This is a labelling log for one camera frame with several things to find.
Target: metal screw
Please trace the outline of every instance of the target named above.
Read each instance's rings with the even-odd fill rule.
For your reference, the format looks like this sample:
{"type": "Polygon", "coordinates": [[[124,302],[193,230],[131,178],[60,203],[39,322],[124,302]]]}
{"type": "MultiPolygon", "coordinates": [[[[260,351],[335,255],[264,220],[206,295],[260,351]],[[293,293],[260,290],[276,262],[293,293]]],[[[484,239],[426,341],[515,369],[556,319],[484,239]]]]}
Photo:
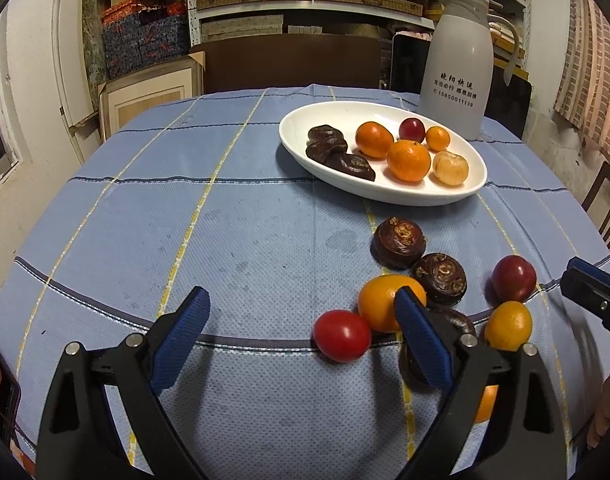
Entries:
{"type": "Polygon", "coordinates": [[[127,339],[125,339],[125,343],[127,346],[131,346],[132,348],[136,348],[143,343],[143,335],[139,333],[129,334],[127,339]]]}
{"type": "Polygon", "coordinates": [[[522,351],[530,357],[534,357],[538,353],[538,347],[532,343],[525,343],[522,346],[522,351]]]}
{"type": "Polygon", "coordinates": [[[478,344],[478,339],[475,335],[463,334],[460,336],[460,342],[463,343],[467,348],[473,348],[478,344]]]}
{"type": "Polygon", "coordinates": [[[65,346],[65,353],[67,355],[76,355],[79,350],[80,350],[80,343],[77,343],[75,341],[73,343],[69,343],[67,346],[65,346]]]}

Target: blue tablecloth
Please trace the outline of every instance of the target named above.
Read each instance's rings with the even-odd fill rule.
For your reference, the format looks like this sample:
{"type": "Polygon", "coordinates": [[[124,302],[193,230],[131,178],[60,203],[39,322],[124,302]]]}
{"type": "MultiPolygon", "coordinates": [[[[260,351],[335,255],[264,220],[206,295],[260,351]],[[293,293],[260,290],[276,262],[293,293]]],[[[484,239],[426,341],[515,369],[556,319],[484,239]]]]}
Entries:
{"type": "MultiPolygon", "coordinates": [[[[469,290],[457,308],[465,314],[495,306],[484,290],[501,257],[519,253],[536,267],[531,340],[559,400],[573,470],[572,438],[610,371],[610,335],[562,298],[558,280],[575,255],[610,272],[594,225],[527,146],[487,119],[473,145],[489,181],[458,203],[368,202],[313,179],[280,145],[278,123],[335,98],[409,110],[418,100],[310,86],[160,105],[67,182],[0,291],[0,350],[21,383],[19,425],[29,439],[37,439],[67,342],[114,346],[201,285],[210,321],[161,402],[208,476],[394,478],[431,425],[438,395],[403,389],[393,339],[353,364],[331,365],[309,337],[320,314],[353,308],[361,286],[381,273],[372,231],[398,215],[421,226],[428,252],[463,264],[469,290]]],[[[110,402],[130,457],[147,468],[115,389],[110,402]]],[[[474,428],[459,467],[472,461],[484,430],[474,428]]]]}

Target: human hand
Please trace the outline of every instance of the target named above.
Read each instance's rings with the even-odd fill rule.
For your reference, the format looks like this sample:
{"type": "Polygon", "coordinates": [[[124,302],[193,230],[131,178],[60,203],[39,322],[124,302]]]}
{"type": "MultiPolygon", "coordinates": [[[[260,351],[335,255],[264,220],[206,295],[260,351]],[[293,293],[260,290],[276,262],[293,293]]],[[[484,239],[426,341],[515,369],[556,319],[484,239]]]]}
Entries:
{"type": "Polygon", "coordinates": [[[602,385],[600,399],[594,413],[594,420],[589,426],[587,433],[587,446],[596,447],[600,439],[605,436],[610,428],[610,376],[602,385]]]}

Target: orange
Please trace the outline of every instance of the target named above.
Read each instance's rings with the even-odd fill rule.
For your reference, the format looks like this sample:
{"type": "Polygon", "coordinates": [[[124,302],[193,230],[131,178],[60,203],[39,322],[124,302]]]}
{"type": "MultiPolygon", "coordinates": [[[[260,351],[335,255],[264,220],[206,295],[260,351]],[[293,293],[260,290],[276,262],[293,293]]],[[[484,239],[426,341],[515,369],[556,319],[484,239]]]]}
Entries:
{"type": "Polygon", "coordinates": [[[476,413],[476,419],[474,424],[480,424],[486,422],[492,418],[492,411],[494,410],[494,404],[496,403],[496,395],[498,394],[498,384],[494,386],[486,386],[483,390],[483,398],[480,399],[478,406],[478,412],[476,413]]]}
{"type": "Polygon", "coordinates": [[[492,312],[485,326],[485,339],[499,350],[517,351],[530,340],[530,311],[518,301],[505,301],[492,312]]]}
{"type": "Polygon", "coordinates": [[[432,126],[425,134],[425,142],[427,142],[430,150],[441,152],[450,145],[450,133],[441,126],[432,126]]]}
{"type": "Polygon", "coordinates": [[[358,295],[358,313],[376,332],[398,332],[400,326],[394,314],[394,296],[399,288],[408,286],[427,306],[427,294],[415,279],[402,274],[384,274],[369,280],[358,295]]]}
{"type": "Polygon", "coordinates": [[[387,167],[405,182],[420,182],[431,166],[427,148],[414,140],[399,140],[387,152],[387,167]]]}
{"type": "Polygon", "coordinates": [[[365,155],[385,158],[394,143],[394,136],[382,124],[370,121],[358,127],[355,140],[356,146],[365,155]]]}

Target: thermos handle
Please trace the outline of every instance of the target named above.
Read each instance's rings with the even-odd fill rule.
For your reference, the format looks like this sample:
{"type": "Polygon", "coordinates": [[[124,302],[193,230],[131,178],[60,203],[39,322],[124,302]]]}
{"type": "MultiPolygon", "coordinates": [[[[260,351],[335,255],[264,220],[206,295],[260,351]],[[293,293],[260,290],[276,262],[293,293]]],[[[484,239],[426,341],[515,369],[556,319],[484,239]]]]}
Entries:
{"type": "Polygon", "coordinates": [[[496,22],[496,23],[502,23],[503,25],[506,25],[509,28],[509,30],[512,32],[512,34],[514,35],[514,52],[512,52],[512,57],[510,58],[509,63],[507,64],[507,67],[505,68],[504,75],[502,77],[502,79],[505,81],[505,84],[507,86],[509,86],[509,82],[512,80],[512,75],[514,74],[514,69],[518,65],[518,54],[520,54],[520,37],[518,36],[518,31],[516,30],[516,27],[514,27],[514,24],[512,22],[510,22],[509,20],[506,20],[502,16],[496,16],[495,14],[488,14],[487,21],[489,23],[496,22]]]}

